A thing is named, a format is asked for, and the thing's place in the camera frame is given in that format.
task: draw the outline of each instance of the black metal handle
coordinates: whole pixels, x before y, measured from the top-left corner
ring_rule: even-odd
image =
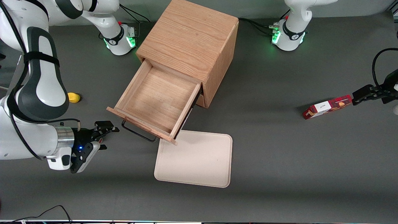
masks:
[[[123,127],[124,129],[126,129],[127,131],[132,132],[132,133],[134,133],[134,134],[140,136],[141,138],[143,138],[143,139],[145,139],[145,140],[147,140],[147,141],[154,142],[154,141],[156,141],[156,140],[158,139],[158,137],[155,137],[154,139],[149,139],[149,138],[147,138],[147,137],[145,137],[145,136],[143,136],[143,135],[141,135],[141,134],[139,134],[139,133],[137,133],[137,132],[131,130],[130,128],[124,126],[125,123],[126,123],[126,120],[123,120],[123,121],[122,121],[122,127]]]

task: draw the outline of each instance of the gray table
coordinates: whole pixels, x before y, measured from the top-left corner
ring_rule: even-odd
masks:
[[[139,41],[149,29],[142,26]],[[397,223],[394,103],[301,117],[307,104],[372,83],[374,55],[398,46],[392,16],[316,18],[308,30],[296,51],[282,52],[241,22],[234,60],[212,105],[195,107],[189,116],[185,130],[233,137],[229,187],[157,181],[158,142],[122,129],[106,138],[109,149],[81,174],[53,171],[36,159],[0,161],[1,218],[62,204],[73,219]],[[135,54],[112,55],[94,26],[51,27],[51,33],[67,90],[84,97],[64,117],[88,128],[96,120],[120,127],[105,108],[116,104],[139,68]],[[380,57],[381,81],[396,69],[397,58],[394,52]]]

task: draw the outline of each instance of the open drawer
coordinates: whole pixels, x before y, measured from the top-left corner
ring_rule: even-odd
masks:
[[[145,59],[115,108],[107,110],[176,145],[200,89],[201,81]]]

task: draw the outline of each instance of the wooden cabinet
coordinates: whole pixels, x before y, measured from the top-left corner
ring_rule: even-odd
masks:
[[[237,30],[236,17],[172,0],[136,52],[140,69],[107,110],[176,144],[192,104],[210,106],[232,61]]]

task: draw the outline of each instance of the black cable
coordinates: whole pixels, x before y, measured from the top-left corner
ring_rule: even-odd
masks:
[[[22,37],[21,37],[20,33],[18,32],[18,29],[17,29],[17,27],[16,27],[16,25],[15,25],[15,23],[14,23],[14,20],[12,19],[11,15],[9,14],[7,8],[4,6],[3,0],[0,0],[0,8],[1,8],[2,11],[4,12],[4,14],[5,14],[5,16],[6,16],[7,20],[8,20],[8,23],[10,24],[10,26],[11,26],[11,28],[12,28],[12,31],[14,32],[14,35],[15,35],[15,37],[16,37],[16,39],[17,39],[17,41],[18,41],[18,43],[19,43],[19,45],[20,45],[20,47],[21,47],[21,49],[22,49],[23,54],[26,54],[27,51],[26,51],[26,47],[25,47],[25,45],[24,45],[24,43],[23,43]],[[9,97],[14,97],[14,98],[15,98],[15,94],[17,93],[19,87],[22,85],[22,83],[23,83],[23,81],[24,81],[24,79],[25,79],[25,77],[26,77],[26,75],[27,75],[27,73],[28,73],[28,70],[29,70],[28,65],[29,65],[29,63],[26,62],[25,65],[24,65],[24,67],[23,67],[22,74],[21,74],[21,76],[20,76],[20,78],[19,78],[17,84],[15,85],[15,87],[11,90],[11,93],[10,93]],[[10,109],[9,109],[9,114],[10,114],[10,120],[11,120],[12,126],[13,126],[15,132],[17,133],[18,137],[19,137],[20,140],[22,141],[23,145],[26,147],[26,149],[27,149],[34,157],[36,157],[37,159],[39,159],[39,160],[44,160],[44,158],[39,157],[39,156],[32,150],[32,148],[29,146],[29,144],[26,142],[25,138],[23,137],[22,133],[20,132],[20,130],[19,130],[19,128],[18,128],[18,126],[17,126],[17,124],[16,124],[16,122],[15,122],[14,116],[16,116],[16,115],[14,115]],[[47,122],[31,122],[31,121],[26,121],[26,122],[34,123],[34,124],[48,124],[48,123],[53,123],[53,122],[66,121],[66,120],[74,120],[74,121],[77,121],[77,122],[78,122],[78,129],[80,130],[80,121],[79,121],[78,119],[74,119],[74,118],[53,120],[53,121],[47,121]]]
[[[255,21],[253,21],[253,20],[250,20],[250,19],[246,19],[246,18],[239,18],[239,20],[247,21],[247,22],[249,22],[249,23],[251,23],[251,24],[254,24],[254,25],[257,25],[257,26],[259,26],[259,27],[268,28],[268,26],[266,26],[266,25],[263,25],[263,24],[259,24],[258,22],[255,22]]]
[[[131,12],[133,12],[133,13],[139,15],[139,16],[141,16],[142,18],[145,18],[148,22],[150,22],[150,20],[149,20],[147,17],[145,17],[145,16],[139,14],[138,12],[135,12],[135,11],[129,9],[129,8],[127,8],[126,6],[122,5],[122,4],[119,4],[119,5],[120,5],[122,8],[127,9],[127,10],[129,10],[129,11],[131,11]]]
[[[10,112],[10,117],[11,117],[11,123],[12,126],[15,129],[15,132],[17,133],[18,137],[21,139],[23,145],[26,147],[26,149],[38,160],[44,160],[45,158],[41,158],[40,156],[38,156],[29,146],[29,144],[26,142],[25,138],[22,136],[22,133],[20,132],[20,129],[18,128],[17,124],[15,123],[14,120],[14,115],[12,114],[11,110],[8,110]]]
[[[46,211],[42,212],[42,213],[41,213],[40,215],[38,215],[38,216],[29,216],[29,217],[19,218],[19,219],[16,219],[16,220],[14,220],[14,221],[3,222],[3,223],[17,222],[17,221],[21,221],[21,220],[28,219],[28,218],[38,218],[38,217],[42,216],[44,213],[46,213],[46,212],[48,212],[48,211],[50,211],[50,210],[52,210],[52,209],[54,209],[54,208],[56,208],[56,207],[61,207],[61,208],[64,210],[66,216],[68,217],[69,224],[72,224],[72,219],[70,218],[68,212],[67,212],[66,209],[65,209],[62,205],[60,205],[60,204],[59,204],[59,205],[56,205],[56,206],[54,206],[54,207],[52,207],[52,208],[50,208],[50,209],[47,209]]]
[[[260,27],[258,27],[258,26],[261,26],[261,27],[264,27],[264,28],[265,28],[265,27],[268,28],[268,26],[259,24],[259,23],[257,23],[257,22],[254,22],[253,20],[250,20],[250,19],[245,19],[245,18],[239,18],[239,19],[240,19],[240,20],[243,20],[243,21],[249,22],[250,24],[253,25],[254,28],[258,29],[258,31],[262,32],[263,34],[266,34],[266,35],[272,34],[271,32],[265,32],[265,31],[261,30]]]
[[[396,2],[393,6],[391,6],[389,10],[392,10],[397,4],[398,2]]]
[[[141,25],[141,21],[139,21],[137,18],[135,18],[131,13],[129,13],[125,8],[123,8],[122,7],[122,9],[124,10],[124,11],[126,11],[126,13],[128,13],[131,17],[133,17],[137,22],[138,22],[138,29],[137,29],[137,36],[136,37],[139,37],[140,36],[140,25]]]
[[[133,17],[137,21],[137,23],[141,23],[137,18],[135,18],[131,13],[129,13],[125,8],[122,7],[122,9],[124,11],[126,11],[126,13],[128,13],[131,17]]]
[[[290,9],[287,11],[287,12],[285,12],[285,14],[283,15],[283,16],[281,16],[279,19],[281,20],[281,19],[283,19],[283,17],[286,15],[286,14],[288,14],[290,12]]]
[[[0,0],[0,7],[2,8],[4,14],[6,15],[8,23],[10,24],[10,26],[12,28],[12,31],[14,32],[15,37],[17,38],[17,41],[18,41],[18,43],[20,44],[20,46],[22,48],[22,52],[24,54],[26,54],[26,48],[25,48],[25,45],[23,44],[23,40],[22,40],[21,36],[18,33],[18,29],[15,26],[14,20],[11,18],[11,15],[9,14],[8,10],[6,9],[6,7],[4,6],[3,0]]]
[[[376,54],[376,56],[375,56],[375,58],[373,59],[373,62],[372,62],[372,76],[373,76],[373,81],[375,82],[376,87],[377,87],[379,90],[382,90],[382,91],[383,91],[383,94],[384,94],[385,96],[389,96],[388,92],[385,91],[385,90],[383,90],[383,89],[380,87],[380,85],[379,85],[379,83],[378,83],[378,81],[377,81],[377,78],[376,78],[376,71],[375,71],[377,58],[378,58],[383,52],[386,52],[386,51],[398,51],[398,48],[395,48],[395,47],[386,48],[386,49],[384,49],[384,50],[379,51],[379,52]]]

